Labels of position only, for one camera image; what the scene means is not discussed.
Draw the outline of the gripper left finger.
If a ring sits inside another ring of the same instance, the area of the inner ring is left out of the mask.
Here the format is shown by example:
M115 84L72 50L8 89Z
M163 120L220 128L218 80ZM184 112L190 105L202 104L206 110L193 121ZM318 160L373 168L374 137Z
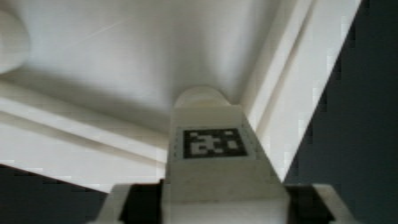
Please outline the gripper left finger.
M117 184L87 224L161 224L161 184Z

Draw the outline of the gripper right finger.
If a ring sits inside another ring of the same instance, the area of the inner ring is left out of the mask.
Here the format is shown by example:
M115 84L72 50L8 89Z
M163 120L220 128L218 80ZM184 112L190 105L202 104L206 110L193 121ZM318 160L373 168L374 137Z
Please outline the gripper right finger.
M287 184L287 224L355 224L355 217L328 184Z

